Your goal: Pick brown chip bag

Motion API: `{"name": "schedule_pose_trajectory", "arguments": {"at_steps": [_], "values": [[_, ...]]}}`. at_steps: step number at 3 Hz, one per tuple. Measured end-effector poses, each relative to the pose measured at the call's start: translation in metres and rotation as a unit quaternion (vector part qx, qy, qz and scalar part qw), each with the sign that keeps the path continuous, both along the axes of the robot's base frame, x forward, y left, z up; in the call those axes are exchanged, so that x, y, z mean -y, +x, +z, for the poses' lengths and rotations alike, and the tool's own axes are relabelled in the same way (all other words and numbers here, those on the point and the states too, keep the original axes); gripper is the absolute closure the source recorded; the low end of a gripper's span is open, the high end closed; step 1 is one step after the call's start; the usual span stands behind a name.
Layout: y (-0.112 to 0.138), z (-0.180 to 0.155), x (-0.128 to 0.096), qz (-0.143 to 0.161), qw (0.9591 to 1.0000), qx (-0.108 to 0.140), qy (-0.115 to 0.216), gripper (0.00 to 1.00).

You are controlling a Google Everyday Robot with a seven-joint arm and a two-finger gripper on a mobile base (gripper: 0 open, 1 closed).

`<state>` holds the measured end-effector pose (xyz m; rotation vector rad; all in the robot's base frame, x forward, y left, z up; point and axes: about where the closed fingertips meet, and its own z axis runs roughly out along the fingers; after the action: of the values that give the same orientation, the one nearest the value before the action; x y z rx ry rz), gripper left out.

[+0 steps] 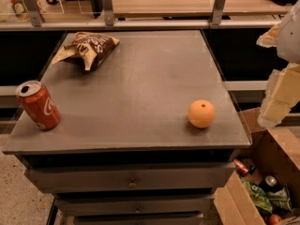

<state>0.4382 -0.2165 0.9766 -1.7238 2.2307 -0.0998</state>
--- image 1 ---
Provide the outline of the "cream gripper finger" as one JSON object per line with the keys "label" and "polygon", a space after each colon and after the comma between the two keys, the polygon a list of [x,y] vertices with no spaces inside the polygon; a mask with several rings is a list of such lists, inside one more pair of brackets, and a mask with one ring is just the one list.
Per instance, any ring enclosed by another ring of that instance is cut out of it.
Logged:
{"label": "cream gripper finger", "polygon": [[269,76],[262,100],[258,124],[263,128],[279,125],[300,101],[300,65],[289,63]]}
{"label": "cream gripper finger", "polygon": [[276,47],[278,45],[278,30],[279,23],[275,24],[267,32],[259,36],[256,44],[264,48]]}

